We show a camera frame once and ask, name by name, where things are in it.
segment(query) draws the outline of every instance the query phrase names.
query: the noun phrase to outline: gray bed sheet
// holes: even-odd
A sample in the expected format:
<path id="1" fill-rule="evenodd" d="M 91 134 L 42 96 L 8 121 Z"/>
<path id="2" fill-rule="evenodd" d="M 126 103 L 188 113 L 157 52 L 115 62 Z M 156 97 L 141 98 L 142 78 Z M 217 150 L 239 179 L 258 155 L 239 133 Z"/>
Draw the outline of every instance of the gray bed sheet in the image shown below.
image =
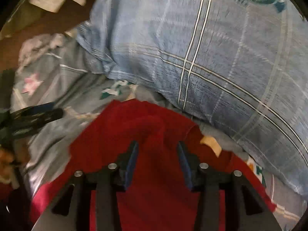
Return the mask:
<path id="1" fill-rule="evenodd" d="M 33 47 L 23 46 L 21 53 L 25 54 L 25 48 L 28 51 L 27 64 L 21 64 L 13 89 L 13 111 L 47 102 L 55 102 L 65 111 L 62 119 L 47 124 L 29 141 L 31 161 L 26 172 L 33 195 L 42 184 L 54 180 L 64 171 L 70 160 L 69 145 L 112 100 L 136 98 L 174 110 L 195 121 L 201 132 L 213 136 L 224 150 L 247 159 L 248 154 L 229 136 L 183 113 L 158 92 L 126 81 L 110 80 L 103 74 L 93 74 L 86 59 L 88 53 L 75 38 L 57 34 L 56 39 L 61 44 L 42 46 L 44 51 L 40 52 L 40 57 L 37 57 L 35 41 L 31 42 Z M 29 61 L 31 52 L 35 53 L 33 61 Z M 26 85 L 32 89 L 25 90 Z M 306 209 L 306 201 L 277 177 L 264 172 L 264 178 L 268 195 L 278 204 L 274 215 L 281 228 L 294 227 Z"/>

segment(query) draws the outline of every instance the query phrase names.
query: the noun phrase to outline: blue fabric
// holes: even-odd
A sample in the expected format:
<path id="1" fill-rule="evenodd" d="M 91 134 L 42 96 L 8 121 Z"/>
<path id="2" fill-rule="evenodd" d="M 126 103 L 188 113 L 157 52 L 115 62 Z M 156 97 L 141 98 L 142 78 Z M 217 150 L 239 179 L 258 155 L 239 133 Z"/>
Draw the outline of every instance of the blue fabric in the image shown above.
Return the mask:
<path id="1" fill-rule="evenodd" d="M 308 195 L 307 22 L 289 0 L 96 0 L 94 73 L 154 88 Z"/>

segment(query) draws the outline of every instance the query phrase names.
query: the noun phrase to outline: wooden floor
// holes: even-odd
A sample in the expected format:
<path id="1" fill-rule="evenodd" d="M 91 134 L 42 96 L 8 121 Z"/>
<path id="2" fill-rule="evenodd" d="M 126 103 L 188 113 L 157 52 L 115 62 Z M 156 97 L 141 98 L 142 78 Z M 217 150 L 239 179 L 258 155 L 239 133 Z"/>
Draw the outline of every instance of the wooden floor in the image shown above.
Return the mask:
<path id="1" fill-rule="evenodd" d="M 87 20 L 94 1 L 87 0 L 86 5 L 81 6 L 72 0 L 66 0 L 58 13 L 46 12 L 34 24 L 1 40 L 0 70 L 17 67 L 18 53 L 25 40 L 43 33 L 62 33 Z"/>

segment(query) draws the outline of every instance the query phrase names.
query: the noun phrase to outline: yellow tag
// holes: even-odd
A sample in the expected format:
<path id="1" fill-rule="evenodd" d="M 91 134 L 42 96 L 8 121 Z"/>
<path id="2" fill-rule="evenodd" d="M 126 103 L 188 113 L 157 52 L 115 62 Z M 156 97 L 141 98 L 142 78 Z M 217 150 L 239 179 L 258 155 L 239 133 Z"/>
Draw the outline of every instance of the yellow tag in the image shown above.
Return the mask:
<path id="1" fill-rule="evenodd" d="M 221 153 L 221 146 L 218 144 L 216 139 L 212 136 L 203 136 L 203 138 L 200 141 L 200 144 L 208 145 L 215 153 L 217 157 L 219 157 Z"/>

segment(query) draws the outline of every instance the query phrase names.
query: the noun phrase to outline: metal screw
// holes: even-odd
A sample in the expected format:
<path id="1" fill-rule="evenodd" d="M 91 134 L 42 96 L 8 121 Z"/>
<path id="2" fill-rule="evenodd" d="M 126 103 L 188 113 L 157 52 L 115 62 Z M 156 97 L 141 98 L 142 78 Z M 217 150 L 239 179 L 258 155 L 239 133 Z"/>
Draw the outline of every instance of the metal screw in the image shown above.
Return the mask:
<path id="1" fill-rule="evenodd" d="M 115 163 L 110 163 L 109 165 L 108 165 L 108 168 L 109 169 L 115 169 L 115 168 L 117 168 L 117 164 L 115 164 Z"/>
<path id="2" fill-rule="evenodd" d="M 242 172 L 239 171 L 239 170 L 235 170 L 233 173 L 234 173 L 235 176 L 241 176 L 242 175 Z"/>
<path id="3" fill-rule="evenodd" d="M 75 177 L 80 177 L 80 176 L 82 176 L 82 171 L 80 171 L 80 170 L 76 171 L 76 172 L 74 173 L 74 176 L 75 176 Z"/>
<path id="4" fill-rule="evenodd" d="M 203 162 L 203 163 L 199 164 L 199 167 L 203 168 L 203 169 L 207 169 L 208 168 L 208 164 Z"/>

